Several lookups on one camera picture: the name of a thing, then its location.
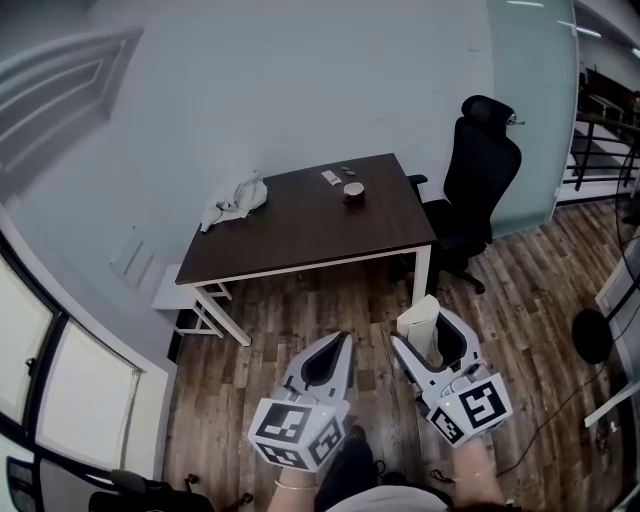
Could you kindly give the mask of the white frame desk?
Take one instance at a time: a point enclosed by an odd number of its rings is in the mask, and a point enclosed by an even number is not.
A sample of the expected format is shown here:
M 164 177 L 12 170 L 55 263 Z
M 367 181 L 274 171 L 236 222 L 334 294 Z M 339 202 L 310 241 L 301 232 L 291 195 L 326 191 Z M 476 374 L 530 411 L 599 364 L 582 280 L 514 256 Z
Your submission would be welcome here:
M 601 291 L 596 303 L 603 313 L 611 313 L 633 284 L 625 262 L 621 260 Z M 615 347 L 622 362 L 628 384 L 584 419 L 590 428 L 617 405 L 640 393 L 640 290 L 635 290 L 610 321 Z

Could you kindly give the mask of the black office chair with headrest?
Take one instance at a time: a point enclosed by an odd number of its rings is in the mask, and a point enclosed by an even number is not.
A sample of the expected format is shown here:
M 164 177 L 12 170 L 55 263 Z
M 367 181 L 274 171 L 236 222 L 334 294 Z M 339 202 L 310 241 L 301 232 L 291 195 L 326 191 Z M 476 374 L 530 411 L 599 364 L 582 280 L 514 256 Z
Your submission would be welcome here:
M 461 113 L 454 126 L 445 197 L 422 204 L 436 241 L 427 282 L 415 285 L 415 291 L 434 294 L 444 271 L 470 283 L 476 293 L 485 292 L 467 268 L 493 243 L 491 216 L 521 166 L 521 151 L 506 134 L 514 115 L 511 107 L 474 95 L 463 102 Z

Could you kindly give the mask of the person's left forearm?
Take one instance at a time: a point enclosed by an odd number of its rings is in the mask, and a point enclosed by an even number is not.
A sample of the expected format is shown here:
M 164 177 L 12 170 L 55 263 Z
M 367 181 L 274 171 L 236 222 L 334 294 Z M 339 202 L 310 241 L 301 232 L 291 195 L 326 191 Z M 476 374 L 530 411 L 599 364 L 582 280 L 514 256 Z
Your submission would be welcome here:
M 314 512 L 318 489 L 314 473 L 283 468 L 275 485 L 267 512 Z

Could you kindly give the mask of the person's legs in black trousers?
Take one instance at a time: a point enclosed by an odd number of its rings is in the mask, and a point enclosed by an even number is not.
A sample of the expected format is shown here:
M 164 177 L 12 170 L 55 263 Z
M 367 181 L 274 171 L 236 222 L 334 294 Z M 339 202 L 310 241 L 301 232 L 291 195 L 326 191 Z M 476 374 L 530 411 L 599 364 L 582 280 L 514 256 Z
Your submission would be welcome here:
M 326 512 L 339 502 L 377 485 L 377 464 L 365 430 L 359 425 L 352 425 L 318 489 L 314 510 Z

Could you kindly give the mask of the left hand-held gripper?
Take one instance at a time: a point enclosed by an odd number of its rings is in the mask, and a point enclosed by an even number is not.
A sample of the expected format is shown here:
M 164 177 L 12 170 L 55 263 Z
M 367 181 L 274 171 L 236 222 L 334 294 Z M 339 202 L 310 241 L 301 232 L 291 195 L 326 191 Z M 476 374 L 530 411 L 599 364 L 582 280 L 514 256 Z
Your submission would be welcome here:
M 290 362 L 283 385 L 260 400 L 248 440 L 265 462 L 319 471 L 341 447 L 352 385 L 353 338 L 334 333 Z

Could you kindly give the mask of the person's right forearm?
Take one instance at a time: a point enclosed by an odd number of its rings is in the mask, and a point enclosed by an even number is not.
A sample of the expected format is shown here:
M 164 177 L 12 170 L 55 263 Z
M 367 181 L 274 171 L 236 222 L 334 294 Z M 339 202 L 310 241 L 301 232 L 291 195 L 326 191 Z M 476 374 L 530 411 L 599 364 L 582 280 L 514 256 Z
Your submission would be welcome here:
M 455 482 L 454 504 L 457 507 L 505 505 L 505 498 L 496 477 L 495 464 L 481 438 L 470 440 L 455 448 L 452 464 Z

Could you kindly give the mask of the white box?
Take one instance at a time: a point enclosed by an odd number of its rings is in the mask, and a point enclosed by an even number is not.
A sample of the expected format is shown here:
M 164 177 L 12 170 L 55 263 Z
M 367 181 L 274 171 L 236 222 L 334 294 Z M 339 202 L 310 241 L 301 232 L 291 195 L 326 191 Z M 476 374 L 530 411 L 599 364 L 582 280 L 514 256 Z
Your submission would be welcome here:
M 196 303 L 194 296 L 186 287 L 176 283 L 179 270 L 179 264 L 167 267 L 152 301 L 154 310 L 181 311 L 193 309 Z

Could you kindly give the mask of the crumpled white cloth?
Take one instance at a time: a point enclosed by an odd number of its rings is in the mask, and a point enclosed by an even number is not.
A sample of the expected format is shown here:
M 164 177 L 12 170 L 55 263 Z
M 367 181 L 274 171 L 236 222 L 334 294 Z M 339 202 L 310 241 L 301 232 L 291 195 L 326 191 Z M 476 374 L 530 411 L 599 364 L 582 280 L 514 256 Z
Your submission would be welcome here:
M 267 201 L 268 188 L 256 170 L 231 176 L 210 195 L 200 222 L 206 233 L 212 226 L 246 218 Z

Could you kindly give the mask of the white slatted wall panel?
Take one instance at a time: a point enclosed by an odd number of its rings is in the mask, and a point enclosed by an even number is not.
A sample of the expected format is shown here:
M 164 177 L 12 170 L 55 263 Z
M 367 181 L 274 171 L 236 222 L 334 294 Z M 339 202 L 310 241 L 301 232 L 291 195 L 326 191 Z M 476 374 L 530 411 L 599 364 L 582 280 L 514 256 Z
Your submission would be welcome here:
M 141 232 L 133 227 L 110 268 L 130 288 L 139 288 L 154 260 L 151 246 L 145 242 Z

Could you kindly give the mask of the frosted glass partition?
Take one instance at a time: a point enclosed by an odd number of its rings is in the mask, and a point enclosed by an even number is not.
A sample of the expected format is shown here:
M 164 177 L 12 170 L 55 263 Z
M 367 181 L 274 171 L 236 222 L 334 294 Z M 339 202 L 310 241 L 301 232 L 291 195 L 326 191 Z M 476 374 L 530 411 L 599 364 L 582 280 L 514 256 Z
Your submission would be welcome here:
M 487 0 L 494 97 L 510 106 L 508 137 L 520 169 L 492 215 L 496 235 L 538 226 L 553 213 L 571 147 L 578 93 L 572 0 Z

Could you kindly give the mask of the person's grey shirt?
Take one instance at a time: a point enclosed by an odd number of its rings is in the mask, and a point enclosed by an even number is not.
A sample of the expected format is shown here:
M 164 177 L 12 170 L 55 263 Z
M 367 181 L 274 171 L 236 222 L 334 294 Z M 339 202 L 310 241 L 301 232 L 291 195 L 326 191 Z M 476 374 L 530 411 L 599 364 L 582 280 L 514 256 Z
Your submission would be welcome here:
M 351 496 L 326 512 L 450 512 L 435 494 L 408 486 L 377 486 Z

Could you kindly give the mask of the black swivel chair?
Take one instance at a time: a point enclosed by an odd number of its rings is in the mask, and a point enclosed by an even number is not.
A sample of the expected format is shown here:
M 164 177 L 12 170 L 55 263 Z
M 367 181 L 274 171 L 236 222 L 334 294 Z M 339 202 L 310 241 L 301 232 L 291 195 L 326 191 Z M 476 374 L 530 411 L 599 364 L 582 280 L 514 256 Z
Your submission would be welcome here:
M 192 490 L 191 485 L 199 482 L 194 474 L 184 479 L 184 490 L 126 470 L 112 470 L 110 477 L 113 492 L 94 492 L 89 499 L 89 512 L 238 512 L 254 500 L 253 494 L 243 493 L 216 511 L 206 496 Z

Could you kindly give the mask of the grey panelled door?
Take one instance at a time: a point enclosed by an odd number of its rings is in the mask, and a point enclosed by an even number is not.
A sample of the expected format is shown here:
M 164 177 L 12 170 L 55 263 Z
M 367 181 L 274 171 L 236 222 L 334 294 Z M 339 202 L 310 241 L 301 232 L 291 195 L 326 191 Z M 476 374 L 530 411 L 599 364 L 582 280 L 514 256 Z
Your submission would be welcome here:
M 110 119 L 142 34 L 78 33 L 0 62 L 0 203 Z

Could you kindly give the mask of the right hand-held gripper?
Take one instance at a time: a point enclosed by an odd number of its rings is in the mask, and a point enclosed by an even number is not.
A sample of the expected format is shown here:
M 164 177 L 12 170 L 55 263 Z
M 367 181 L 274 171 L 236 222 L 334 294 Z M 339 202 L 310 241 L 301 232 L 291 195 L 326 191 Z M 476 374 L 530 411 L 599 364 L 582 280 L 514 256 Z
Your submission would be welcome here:
M 477 334 L 457 314 L 442 308 L 438 315 L 437 349 L 446 366 L 442 371 L 400 334 L 390 340 L 396 361 L 422 392 L 422 418 L 449 445 L 461 446 L 513 414 L 501 375 L 480 358 Z

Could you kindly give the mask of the window with white blinds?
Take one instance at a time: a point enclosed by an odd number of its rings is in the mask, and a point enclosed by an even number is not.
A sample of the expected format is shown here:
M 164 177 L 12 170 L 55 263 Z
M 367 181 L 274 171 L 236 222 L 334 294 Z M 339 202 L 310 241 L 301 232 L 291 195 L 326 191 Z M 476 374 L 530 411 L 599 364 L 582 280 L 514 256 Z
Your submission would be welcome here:
M 91 335 L 0 236 L 0 431 L 121 469 L 142 371 Z

